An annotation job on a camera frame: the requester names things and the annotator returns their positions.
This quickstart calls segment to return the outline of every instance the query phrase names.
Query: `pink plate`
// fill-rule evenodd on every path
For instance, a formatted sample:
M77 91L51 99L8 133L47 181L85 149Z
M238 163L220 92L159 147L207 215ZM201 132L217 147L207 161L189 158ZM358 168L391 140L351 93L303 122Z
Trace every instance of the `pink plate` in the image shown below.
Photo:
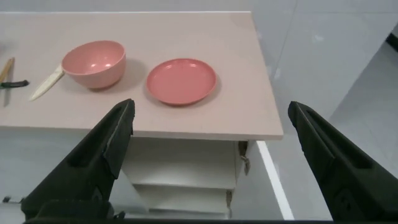
M156 66L147 77L149 93L163 103L187 105L202 100L216 86L216 73L205 62L179 58Z

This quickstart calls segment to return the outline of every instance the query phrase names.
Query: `bowl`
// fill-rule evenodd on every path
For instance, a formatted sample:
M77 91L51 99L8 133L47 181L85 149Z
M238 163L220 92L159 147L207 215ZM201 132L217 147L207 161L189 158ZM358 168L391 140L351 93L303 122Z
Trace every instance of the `bowl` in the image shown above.
M67 53L62 68L65 74L87 88L105 88L124 75L126 51L115 41L90 42Z

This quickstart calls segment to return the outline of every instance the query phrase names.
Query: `knife handle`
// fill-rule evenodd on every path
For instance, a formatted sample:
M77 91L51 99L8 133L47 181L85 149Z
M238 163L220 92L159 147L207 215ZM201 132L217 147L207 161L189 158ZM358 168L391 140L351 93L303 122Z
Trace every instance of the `knife handle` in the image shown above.
M20 81L20 82L4 82L0 84L1 87L3 88L18 88L18 87L24 87L29 85L29 82L27 80Z

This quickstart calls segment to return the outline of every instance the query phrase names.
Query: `white tile floor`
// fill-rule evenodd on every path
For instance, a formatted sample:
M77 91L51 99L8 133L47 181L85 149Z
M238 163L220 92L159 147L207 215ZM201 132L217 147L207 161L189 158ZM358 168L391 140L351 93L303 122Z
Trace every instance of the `white tile floor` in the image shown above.
M383 44L330 119L332 125L396 177L397 96L398 53ZM297 135L288 134L282 141L268 141L267 145L295 219L331 219Z

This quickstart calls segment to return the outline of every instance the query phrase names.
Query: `beige countertop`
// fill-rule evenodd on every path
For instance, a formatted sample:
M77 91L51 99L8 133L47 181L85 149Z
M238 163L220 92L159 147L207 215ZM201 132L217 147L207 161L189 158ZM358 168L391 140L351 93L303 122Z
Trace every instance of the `beige countertop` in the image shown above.
M77 45L115 40L127 51L123 79L89 91L63 77L33 102L30 95ZM282 126L250 12L0 13L0 64L16 63L12 81L30 85L0 90L0 126L92 128L116 103L136 102L134 134L159 138L281 139ZM173 58L208 63L218 76L203 101L170 107L151 98L147 74Z

